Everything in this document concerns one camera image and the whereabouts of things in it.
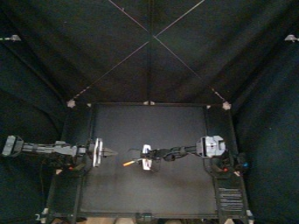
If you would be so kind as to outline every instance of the white object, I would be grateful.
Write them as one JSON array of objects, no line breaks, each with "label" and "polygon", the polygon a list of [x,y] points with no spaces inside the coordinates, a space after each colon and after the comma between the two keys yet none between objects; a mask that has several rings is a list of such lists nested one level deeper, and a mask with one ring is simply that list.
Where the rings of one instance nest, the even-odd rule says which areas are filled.
[{"label": "white object", "polygon": [[230,109],[231,109],[231,104],[226,101],[226,102],[223,102],[222,107],[223,107],[226,110],[230,110]]},{"label": "white object", "polygon": [[76,106],[76,102],[73,100],[69,100],[67,102],[68,108],[73,108]]},{"label": "white object", "polygon": [[299,38],[296,38],[294,34],[290,34],[284,38],[284,41],[292,41],[292,42],[295,42],[295,41],[299,41]]},{"label": "white object", "polygon": [[226,151],[226,143],[220,136],[204,136],[198,147],[198,153],[206,158],[220,156]]},{"label": "white object", "polygon": [[97,138],[93,150],[93,167],[99,167],[103,152],[103,140]]},{"label": "white object", "polygon": [[[151,150],[151,145],[145,144],[144,148],[143,148],[143,153],[148,153]],[[145,171],[151,171],[151,167],[152,167],[152,160],[143,158],[143,167]]]}]

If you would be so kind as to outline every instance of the small orange object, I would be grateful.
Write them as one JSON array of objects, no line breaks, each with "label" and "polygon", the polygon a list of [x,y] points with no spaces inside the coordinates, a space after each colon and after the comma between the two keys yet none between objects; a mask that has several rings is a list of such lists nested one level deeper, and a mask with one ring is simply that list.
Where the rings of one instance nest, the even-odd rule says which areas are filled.
[{"label": "small orange object", "polygon": [[123,166],[129,166],[135,161],[129,161],[127,163],[123,164]]}]

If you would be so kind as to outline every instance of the black fabric wall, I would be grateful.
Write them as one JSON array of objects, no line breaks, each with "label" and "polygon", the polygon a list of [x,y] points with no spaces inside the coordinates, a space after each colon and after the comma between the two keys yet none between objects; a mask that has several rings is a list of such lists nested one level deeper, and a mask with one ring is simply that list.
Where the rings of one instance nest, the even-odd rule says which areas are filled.
[{"label": "black fabric wall", "polygon": [[[0,22],[5,37],[12,28],[3,15]],[[65,106],[45,77],[25,43],[0,42],[0,152],[8,135],[45,144],[61,137]],[[0,158],[0,223],[35,223],[51,183],[41,162],[39,157]]]},{"label": "black fabric wall", "polygon": [[299,223],[299,45],[283,43],[235,114],[251,163],[248,202],[259,223]]}]

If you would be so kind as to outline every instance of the metal frame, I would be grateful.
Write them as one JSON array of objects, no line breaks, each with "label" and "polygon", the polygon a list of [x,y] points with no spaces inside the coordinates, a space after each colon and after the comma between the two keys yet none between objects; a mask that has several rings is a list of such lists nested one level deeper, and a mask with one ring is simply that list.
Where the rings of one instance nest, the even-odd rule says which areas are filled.
[{"label": "metal frame", "polygon": [[[111,105],[111,106],[144,106],[143,104],[135,104],[135,103],[99,103],[100,105]],[[156,104],[155,106],[157,107],[202,107],[202,105],[196,105],[196,104]],[[212,112],[206,108],[203,110],[204,112],[204,120],[206,120],[206,134],[207,135],[214,135],[212,133],[212,123],[211,123],[211,119],[212,116],[215,116],[212,114]],[[238,143],[236,143],[236,138],[235,138],[235,130],[234,130],[234,126],[232,126],[232,120],[231,120],[231,113],[230,111],[224,111],[223,113],[226,113],[226,117],[228,118],[228,132],[230,135],[232,137],[231,142],[232,142],[232,154],[238,154]],[[89,113],[89,122],[88,122],[88,135],[92,136],[92,130],[93,130],[93,125],[92,125],[92,121],[93,121],[93,116],[95,116],[95,108],[91,109],[91,113]],[[51,211],[49,214],[49,218],[53,217],[65,217],[71,220],[71,224],[76,223],[76,218],[77,217],[128,217],[128,218],[135,218],[135,217],[147,217],[148,215],[144,213],[88,213],[88,212],[81,212],[80,211],[80,199],[81,199],[81,188],[84,185],[84,172],[79,174],[77,176],[77,189],[76,189],[76,196],[75,196],[75,204],[73,204],[73,210],[72,213],[60,213],[59,211]],[[55,191],[55,187],[56,187],[56,178],[57,175],[53,176],[53,180],[51,183],[51,192],[49,192],[49,198],[48,198],[48,203],[47,203],[47,207],[51,208],[52,206],[52,196],[53,196],[53,191]],[[216,205],[218,205],[218,211],[216,213],[210,213],[210,214],[204,214],[204,215],[167,215],[167,214],[151,214],[152,218],[180,218],[180,219],[219,219],[219,223],[224,223],[226,220],[228,218],[234,218],[234,219],[240,219],[243,220],[244,223],[248,223],[248,217],[247,217],[247,210],[248,210],[248,199],[247,199],[247,194],[246,194],[246,187],[244,187],[244,181],[243,178],[238,178],[239,182],[238,182],[238,189],[242,192],[242,203],[243,203],[243,209],[239,213],[232,213],[232,212],[223,212],[222,211],[222,204],[220,204],[220,188],[226,187],[227,184],[230,184],[230,181],[232,180],[232,178],[227,179],[227,184],[223,186],[223,179],[218,179],[218,178],[212,178],[214,179],[214,187],[215,187],[215,196],[216,196]]]}]

